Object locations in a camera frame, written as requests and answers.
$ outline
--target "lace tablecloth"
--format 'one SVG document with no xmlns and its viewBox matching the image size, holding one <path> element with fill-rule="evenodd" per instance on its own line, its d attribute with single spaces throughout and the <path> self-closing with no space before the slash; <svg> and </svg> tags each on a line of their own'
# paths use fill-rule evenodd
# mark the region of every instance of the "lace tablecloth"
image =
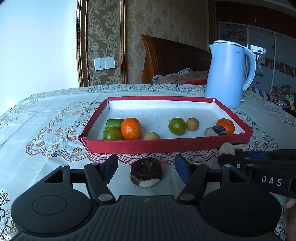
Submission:
<svg viewBox="0 0 296 241">
<path fill-rule="evenodd" d="M 110 96 L 203 96 L 205 86 L 169 84 L 101 85 L 35 94 L 0 116 L 0 241 L 17 233 L 10 215 L 12 202 L 34 183 L 62 164 L 72 169 L 103 162 L 109 155 L 90 154 L 78 141 L 98 105 Z M 246 150 L 295 149 L 296 119 L 275 104 L 245 91 L 239 109 L 233 109 L 253 130 Z M 128 195 L 177 196 L 184 187 L 173 165 L 176 153 L 119 155 L 119 166 L 108 187 L 116 198 Z M 217 150 L 182 153 L 190 161 L 218 168 Z M 153 156 L 163 164 L 164 178 L 151 188 L 139 188 L 129 178 L 130 165 Z M 74 188 L 86 192 L 83 185 Z M 284 238 L 284 215 L 276 232 Z"/>
</svg>

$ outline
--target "light switch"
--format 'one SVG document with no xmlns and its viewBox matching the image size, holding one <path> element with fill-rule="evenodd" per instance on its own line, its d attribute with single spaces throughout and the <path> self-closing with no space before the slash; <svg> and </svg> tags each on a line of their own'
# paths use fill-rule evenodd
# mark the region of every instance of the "light switch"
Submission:
<svg viewBox="0 0 296 241">
<path fill-rule="evenodd" d="M 105 58 L 105 69 L 115 68 L 115 58 L 114 57 L 106 57 Z"/>
<path fill-rule="evenodd" d="M 105 67 L 105 59 L 106 58 L 101 58 L 101 60 L 100 60 L 101 69 L 106 69 L 106 67 Z"/>
<path fill-rule="evenodd" d="M 94 58 L 94 70 L 101 70 L 101 58 Z"/>
</svg>

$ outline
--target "electric kettle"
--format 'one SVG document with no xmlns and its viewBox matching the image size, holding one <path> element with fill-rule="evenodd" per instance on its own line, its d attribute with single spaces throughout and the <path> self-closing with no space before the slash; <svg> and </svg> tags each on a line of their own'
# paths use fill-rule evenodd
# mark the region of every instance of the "electric kettle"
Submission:
<svg viewBox="0 0 296 241">
<path fill-rule="evenodd" d="M 229 108 L 239 108 L 242 93 L 255 77 L 256 60 L 251 50 L 230 41 L 209 44 L 212 61 L 207 78 L 205 97 L 216 98 Z M 245 56 L 250 70 L 244 81 Z"/>
</svg>

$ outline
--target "sliding wardrobe door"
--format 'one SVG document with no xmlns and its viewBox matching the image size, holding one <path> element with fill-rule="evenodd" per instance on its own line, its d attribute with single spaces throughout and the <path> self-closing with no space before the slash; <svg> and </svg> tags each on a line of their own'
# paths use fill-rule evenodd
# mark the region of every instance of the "sliding wardrobe door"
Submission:
<svg viewBox="0 0 296 241">
<path fill-rule="evenodd" d="M 269 94 L 274 72 L 274 33 L 248 27 L 248 42 L 256 59 L 256 74 L 251 86 Z"/>
<path fill-rule="evenodd" d="M 219 40 L 227 40 L 247 47 L 247 27 L 238 24 L 219 23 Z"/>
<path fill-rule="evenodd" d="M 276 34 L 276 65 L 272 96 L 296 93 L 296 40 Z"/>
</svg>

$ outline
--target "green tomato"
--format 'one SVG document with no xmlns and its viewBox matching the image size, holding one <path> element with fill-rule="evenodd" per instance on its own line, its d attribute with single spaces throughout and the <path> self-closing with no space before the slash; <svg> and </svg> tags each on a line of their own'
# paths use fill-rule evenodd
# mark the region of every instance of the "green tomato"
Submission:
<svg viewBox="0 0 296 241">
<path fill-rule="evenodd" d="M 186 131 L 187 125 L 181 118 L 174 118 L 168 123 L 168 128 L 174 135 L 183 135 Z"/>
<path fill-rule="evenodd" d="M 122 140 L 122 134 L 116 127 L 108 127 L 103 131 L 103 140 Z"/>
</svg>

